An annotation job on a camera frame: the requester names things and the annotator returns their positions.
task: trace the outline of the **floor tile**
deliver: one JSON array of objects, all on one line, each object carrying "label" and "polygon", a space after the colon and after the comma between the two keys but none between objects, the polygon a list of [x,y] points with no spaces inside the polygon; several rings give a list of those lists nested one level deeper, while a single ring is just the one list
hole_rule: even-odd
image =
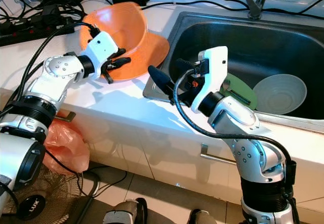
[{"label": "floor tile", "polygon": [[[113,167],[94,169],[93,172],[95,172],[101,179],[100,187],[121,180],[126,173],[124,170],[120,170]],[[109,187],[100,196],[96,197],[96,200],[102,201],[111,206],[115,206],[118,203],[123,202],[127,190],[132,181],[133,175],[134,175],[133,173],[128,172],[127,177],[123,181],[121,181],[120,183],[114,186]],[[89,190],[92,188],[92,186],[93,186],[93,181],[91,180],[91,177],[89,175],[88,176],[85,175],[85,180],[84,180],[85,192],[88,193]]]},{"label": "floor tile", "polygon": [[242,214],[241,206],[227,202],[226,224],[238,224],[243,220],[244,216]]},{"label": "floor tile", "polygon": [[196,208],[209,211],[217,223],[225,223],[225,201],[134,175],[126,199],[138,197],[147,201],[148,224],[187,223]]}]

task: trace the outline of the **faucet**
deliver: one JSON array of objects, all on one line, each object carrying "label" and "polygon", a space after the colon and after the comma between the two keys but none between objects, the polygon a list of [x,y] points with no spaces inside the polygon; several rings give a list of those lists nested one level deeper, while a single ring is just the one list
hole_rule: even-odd
[{"label": "faucet", "polygon": [[256,0],[255,2],[253,0],[246,0],[246,1],[250,9],[248,18],[260,19],[261,11],[265,3],[265,0]]}]

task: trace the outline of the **metal drawer handle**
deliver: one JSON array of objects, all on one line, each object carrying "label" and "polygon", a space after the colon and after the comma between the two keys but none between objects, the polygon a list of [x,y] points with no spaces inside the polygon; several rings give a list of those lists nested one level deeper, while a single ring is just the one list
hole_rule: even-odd
[{"label": "metal drawer handle", "polygon": [[232,165],[236,165],[236,162],[233,160],[229,160],[226,158],[222,158],[222,157],[216,157],[214,155],[210,155],[207,153],[208,151],[208,146],[205,144],[201,145],[201,151],[200,151],[200,157],[208,159],[208,160],[213,160],[216,162],[222,162],[222,163],[228,163],[228,164],[232,164]]},{"label": "metal drawer handle", "polygon": [[71,111],[66,117],[56,115],[55,118],[59,119],[59,120],[63,120],[65,122],[71,122],[75,116],[76,116],[76,113]]}]

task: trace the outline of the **orange plastic bag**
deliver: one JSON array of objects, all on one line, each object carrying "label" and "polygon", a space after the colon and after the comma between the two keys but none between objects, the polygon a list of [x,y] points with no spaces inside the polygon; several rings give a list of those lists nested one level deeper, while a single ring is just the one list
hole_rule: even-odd
[{"label": "orange plastic bag", "polygon": [[[73,171],[82,172],[89,167],[90,151],[83,142],[80,131],[71,123],[54,119],[49,127],[44,146],[57,160]],[[72,174],[48,154],[45,154],[43,164],[54,172]]]}]

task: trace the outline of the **stainless steel sink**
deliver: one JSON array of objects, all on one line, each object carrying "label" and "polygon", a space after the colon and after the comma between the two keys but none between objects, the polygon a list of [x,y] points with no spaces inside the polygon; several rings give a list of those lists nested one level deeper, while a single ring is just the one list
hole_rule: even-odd
[{"label": "stainless steel sink", "polygon": [[[324,133],[324,28],[182,12],[168,40],[161,69],[172,80],[179,76],[178,58],[195,62],[199,51],[215,46],[228,47],[228,71],[251,88],[274,74],[301,78],[307,97],[298,109],[287,115],[256,112],[263,121]],[[143,95],[168,100],[151,78]]]}]

